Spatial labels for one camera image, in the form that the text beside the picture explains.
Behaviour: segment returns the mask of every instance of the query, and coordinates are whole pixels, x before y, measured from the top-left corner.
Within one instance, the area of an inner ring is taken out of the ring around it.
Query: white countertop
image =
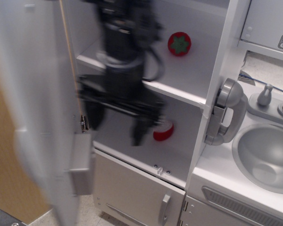
[[[262,90],[248,84],[241,85],[248,98],[252,93]],[[273,95],[278,99],[283,99],[282,95]],[[258,123],[279,125],[247,112],[240,129]],[[210,186],[217,188],[221,193],[283,219],[283,194],[263,189],[246,178],[234,161],[232,143],[206,146],[193,171],[193,175],[197,175],[197,177],[195,177],[196,180],[191,180],[191,188],[189,189],[191,195],[204,201],[200,189],[203,185]]]

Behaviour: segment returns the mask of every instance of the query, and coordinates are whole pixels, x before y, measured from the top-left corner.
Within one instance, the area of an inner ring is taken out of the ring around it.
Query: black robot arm
[[[99,58],[106,66],[104,76],[80,76],[79,96],[85,103],[88,121],[97,129],[105,108],[128,114],[135,118],[133,145],[140,145],[148,129],[159,123],[164,106],[164,101],[142,82],[155,80],[164,71],[162,61],[151,48],[161,28],[152,12],[152,0],[85,1],[96,4],[104,47]],[[158,63],[152,79],[144,78],[146,51]]]

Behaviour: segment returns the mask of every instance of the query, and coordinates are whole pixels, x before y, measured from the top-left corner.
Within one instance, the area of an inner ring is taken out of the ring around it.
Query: lower cabinet
[[[94,203],[130,226],[177,226],[185,191],[96,150]]]
[[[194,198],[186,196],[181,226],[251,226]]]

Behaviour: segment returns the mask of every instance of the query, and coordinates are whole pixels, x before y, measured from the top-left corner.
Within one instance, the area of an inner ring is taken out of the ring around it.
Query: blue cable
[[[254,81],[257,81],[257,82],[260,82],[260,83],[262,83],[262,84],[267,85],[266,82],[260,81],[260,80],[258,80],[258,79],[254,79],[254,78],[249,77],[249,76],[247,76],[247,75],[244,75],[244,74],[239,74],[239,75],[240,75],[240,76],[243,76],[243,77],[245,77],[245,78],[252,79],[252,80],[254,80]],[[280,88],[278,88],[278,87],[274,87],[274,89],[283,92],[283,89],[280,89]]]

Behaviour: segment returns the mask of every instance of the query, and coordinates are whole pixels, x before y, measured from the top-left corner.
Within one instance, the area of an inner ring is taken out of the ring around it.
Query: red tomato
[[[175,56],[186,55],[191,46],[191,39],[188,34],[184,32],[176,32],[172,34],[168,41],[168,49]]]
[[[153,137],[157,141],[163,141],[168,139],[174,131],[174,124],[171,121],[166,120],[162,125],[157,126],[153,130]]]

